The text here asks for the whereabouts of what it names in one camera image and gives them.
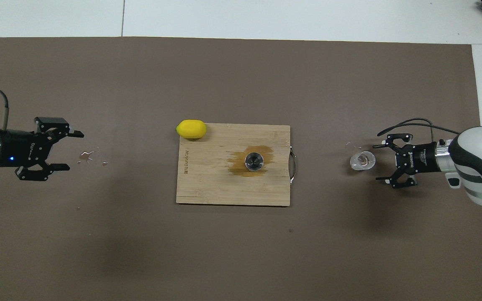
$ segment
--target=wooden cutting board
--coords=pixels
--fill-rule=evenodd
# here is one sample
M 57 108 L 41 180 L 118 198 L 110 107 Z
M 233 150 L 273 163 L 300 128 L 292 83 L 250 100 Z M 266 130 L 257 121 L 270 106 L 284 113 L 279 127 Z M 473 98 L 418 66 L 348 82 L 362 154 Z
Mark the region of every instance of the wooden cutting board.
M 206 123 L 201 139 L 180 137 L 176 202 L 289 206 L 288 125 Z M 262 155 L 249 171 L 245 158 Z

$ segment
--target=brown stain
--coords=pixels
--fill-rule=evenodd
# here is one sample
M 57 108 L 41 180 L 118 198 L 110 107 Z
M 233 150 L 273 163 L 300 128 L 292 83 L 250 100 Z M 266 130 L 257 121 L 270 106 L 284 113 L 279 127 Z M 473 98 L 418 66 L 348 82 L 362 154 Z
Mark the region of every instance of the brown stain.
M 245 166 L 245 158 L 250 153 L 258 153 L 264 158 L 264 166 L 257 171 L 249 171 Z M 228 170 L 231 174 L 242 177 L 258 177 L 267 172 L 267 165 L 273 163 L 274 154 L 271 147 L 265 145 L 249 146 L 245 148 L 243 152 L 230 152 L 231 157 L 228 158 L 228 162 L 232 163 L 228 166 Z

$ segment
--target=brown mat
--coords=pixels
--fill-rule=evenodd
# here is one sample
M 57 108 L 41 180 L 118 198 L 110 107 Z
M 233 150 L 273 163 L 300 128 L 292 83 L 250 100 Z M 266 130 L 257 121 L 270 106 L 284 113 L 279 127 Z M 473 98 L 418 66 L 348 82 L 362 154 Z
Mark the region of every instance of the brown mat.
M 0 300 L 482 300 L 482 207 L 442 173 L 377 183 L 389 149 L 348 166 L 407 118 L 478 125 L 470 46 L 0 38 L 0 88 L 9 128 L 86 135 L 55 145 L 72 170 L 45 183 L 0 169 Z M 176 204 L 187 118 L 291 125 L 291 206 Z

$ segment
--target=liquid spill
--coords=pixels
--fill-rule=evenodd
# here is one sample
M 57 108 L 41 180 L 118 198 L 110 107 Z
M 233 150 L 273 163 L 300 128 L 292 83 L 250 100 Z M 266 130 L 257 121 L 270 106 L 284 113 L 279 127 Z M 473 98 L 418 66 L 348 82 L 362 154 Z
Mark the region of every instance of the liquid spill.
M 228 166 L 228 170 L 231 174 L 242 177 L 257 177 L 266 173 L 266 166 L 273 163 L 274 155 L 273 149 L 265 145 L 249 146 L 243 152 L 230 152 L 231 158 L 228 158 L 228 162 L 232 165 Z M 245 166 L 245 158 L 250 153 L 258 153 L 264 158 L 264 166 L 257 171 L 249 171 Z
M 354 147 L 354 148 L 357 148 L 357 149 L 362 149 L 362 147 L 361 147 L 361 146 L 356 146 L 356 145 L 353 145 L 353 147 Z
M 92 152 L 82 152 L 79 158 L 82 160 L 85 160 L 88 163 L 89 160 L 92 160 L 90 155 L 92 155 L 92 153 L 95 153 L 95 152 L 96 152 L 95 150 L 93 150 Z

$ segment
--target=white table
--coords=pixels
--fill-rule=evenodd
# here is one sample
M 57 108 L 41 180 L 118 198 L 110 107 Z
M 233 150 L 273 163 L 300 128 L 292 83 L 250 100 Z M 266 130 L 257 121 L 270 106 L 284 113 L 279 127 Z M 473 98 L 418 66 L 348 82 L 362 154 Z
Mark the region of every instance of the white table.
M 482 124 L 482 12 L 477 5 L 475 0 L 0 0 L 0 36 L 472 44 Z

